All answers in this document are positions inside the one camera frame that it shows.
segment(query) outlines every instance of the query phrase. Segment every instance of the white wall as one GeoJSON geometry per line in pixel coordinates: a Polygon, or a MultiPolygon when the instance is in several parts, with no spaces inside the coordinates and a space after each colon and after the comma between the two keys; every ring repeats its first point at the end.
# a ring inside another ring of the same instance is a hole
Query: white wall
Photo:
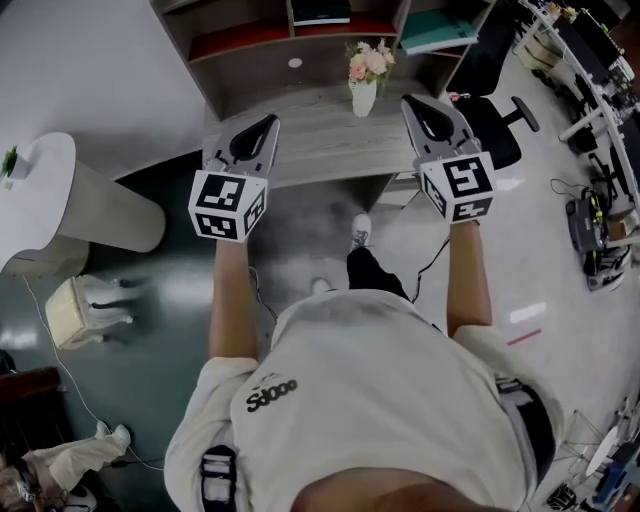
{"type": "Polygon", "coordinates": [[[0,14],[0,152],[51,131],[116,178],[202,147],[204,99],[148,0],[13,0],[0,14]]]}

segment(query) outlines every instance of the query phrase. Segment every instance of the black and white marker cube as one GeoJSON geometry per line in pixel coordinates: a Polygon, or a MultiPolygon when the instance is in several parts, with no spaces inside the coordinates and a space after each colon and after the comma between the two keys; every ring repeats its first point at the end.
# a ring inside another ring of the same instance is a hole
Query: black and white marker cube
{"type": "Polygon", "coordinates": [[[496,190],[488,152],[420,165],[422,191],[450,224],[484,217],[496,190]]]}
{"type": "Polygon", "coordinates": [[[197,171],[189,214],[198,236],[244,242],[267,209],[265,178],[197,171]]]}

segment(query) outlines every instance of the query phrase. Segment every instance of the small stool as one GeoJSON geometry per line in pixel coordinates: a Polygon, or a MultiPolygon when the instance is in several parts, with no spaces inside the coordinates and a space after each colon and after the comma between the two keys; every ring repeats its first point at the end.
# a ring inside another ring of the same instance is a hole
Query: small stool
{"type": "Polygon", "coordinates": [[[73,350],[90,341],[101,342],[108,327],[132,323],[125,309],[109,307],[125,298],[119,281],[106,283],[90,275],[67,279],[45,305],[56,348],[73,350]]]}

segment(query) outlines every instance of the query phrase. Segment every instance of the forearm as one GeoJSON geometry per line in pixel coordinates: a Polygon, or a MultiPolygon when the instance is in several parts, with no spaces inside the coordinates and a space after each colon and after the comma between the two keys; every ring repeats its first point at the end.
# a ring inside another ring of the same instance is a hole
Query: forearm
{"type": "Polygon", "coordinates": [[[218,241],[209,330],[210,357],[258,358],[246,244],[218,241]]]}
{"type": "Polygon", "coordinates": [[[491,325],[491,299],[484,268],[480,227],[475,222],[451,226],[447,329],[491,325]]]}

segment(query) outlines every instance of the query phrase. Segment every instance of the black pants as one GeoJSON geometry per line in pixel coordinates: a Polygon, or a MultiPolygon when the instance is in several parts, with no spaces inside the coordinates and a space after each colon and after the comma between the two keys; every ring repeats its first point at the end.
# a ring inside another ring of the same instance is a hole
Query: black pants
{"type": "Polygon", "coordinates": [[[394,274],[388,274],[382,270],[378,260],[365,247],[351,251],[347,258],[347,273],[350,290],[384,290],[409,300],[400,280],[394,274]]]}

